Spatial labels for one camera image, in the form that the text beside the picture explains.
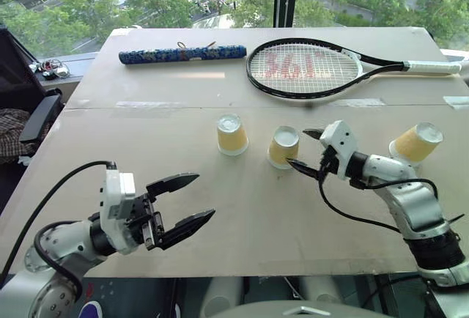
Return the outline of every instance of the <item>chair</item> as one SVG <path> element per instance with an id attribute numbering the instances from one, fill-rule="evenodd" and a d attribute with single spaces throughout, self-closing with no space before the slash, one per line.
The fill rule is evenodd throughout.
<path id="1" fill-rule="evenodd" d="M 39 146 L 46 126 L 62 109 L 62 93 L 58 89 L 46 91 L 43 88 L 29 68 L 37 60 L 1 24 L 0 48 L 0 108 L 28 111 L 31 116 L 20 142 L 34 142 Z M 0 213 L 25 170 L 25 166 L 16 162 L 0 164 Z"/>

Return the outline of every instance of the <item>sticker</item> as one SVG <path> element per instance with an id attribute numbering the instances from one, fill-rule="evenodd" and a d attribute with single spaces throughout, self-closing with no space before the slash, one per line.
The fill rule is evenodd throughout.
<path id="1" fill-rule="evenodd" d="M 385 106 L 386 104 L 381 98 L 352 98 L 349 100 L 334 100 L 328 106 L 349 106 L 357 108 Z"/>
<path id="2" fill-rule="evenodd" d="M 111 36 L 127 36 L 133 29 L 114 29 Z"/>
<path id="3" fill-rule="evenodd" d="M 443 96 L 443 99 L 456 110 L 469 109 L 469 96 Z"/>
<path id="4" fill-rule="evenodd" d="M 145 102 L 145 101 L 129 101 L 122 100 L 116 103 L 117 108 L 183 108 L 185 104 L 181 102 Z"/>

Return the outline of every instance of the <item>paper cup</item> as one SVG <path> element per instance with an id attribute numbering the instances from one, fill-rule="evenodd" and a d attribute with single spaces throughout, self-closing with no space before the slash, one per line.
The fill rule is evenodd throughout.
<path id="1" fill-rule="evenodd" d="M 421 122 L 389 144 L 391 156 L 417 166 L 443 140 L 443 133 L 429 122 Z"/>
<path id="2" fill-rule="evenodd" d="M 218 149 L 224 155 L 240 155 L 248 148 L 248 137 L 236 114 L 220 117 L 217 124 Z"/>
<path id="3" fill-rule="evenodd" d="M 278 169 L 292 168 L 285 158 L 297 158 L 299 140 L 300 137 L 293 127 L 279 127 L 273 134 L 272 142 L 267 151 L 267 159 L 270 164 Z"/>

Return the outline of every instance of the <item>windowsill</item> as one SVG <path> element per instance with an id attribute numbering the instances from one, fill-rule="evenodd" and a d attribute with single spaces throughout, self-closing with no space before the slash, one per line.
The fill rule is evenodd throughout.
<path id="1" fill-rule="evenodd" d="M 45 80 L 41 75 L 40 83 L 45 89 L 58 88 L 62 91 L 63 102 L 66 103 L 70 98 L 71 94 L 80 83 L 81 79 L 88 71 L 91 63 L 96 58 L 98 52 L 73 54 L 71 56 L 58 56 L 55 59 L 60 60 L 66 64 L 70 69 L 70 76 L 67 78 L 55 78 L 53 80 Z"/>

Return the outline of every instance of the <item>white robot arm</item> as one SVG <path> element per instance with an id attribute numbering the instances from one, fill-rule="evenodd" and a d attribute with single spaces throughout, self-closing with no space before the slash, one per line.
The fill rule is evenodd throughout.
<path id="1" fill-rule="evenodd" d="M 419 179 L 411 165 L 357 151 L 348 125 L 336 121 L 325 130 L 305 130 L 325 147 L 319 170 L 289 160 L 298 171 L 318 180 L 320 191 L 328 173 L 350 179 L 358 189 L 381 197 L 417 262 L 428 286 L 427 302 L 435 317 L 469 317 L 469 261 L 459 248 L 459 236 L 444 218 L 433 182 Z M 424 186 L 428 182 L 434 190 Z"/>
<path id="2" fill-rule="evenodd" d="M 159 180 L 136 197 L 133 175 L 106 169 L 100 212 L 85 221 L 62 221 L 41 229 L 27 251 L 25 268 L 0 291 L 0 317 L 67 317 L 81 295 L 81 279 L 107 256 L 130 254 L 139 245 L 166 250 L 190 237 L 214 214 L 192 215 L 167 232 L 155 212 L 156 196 L 178 190 L 199 175 L 186 173 Z"/>

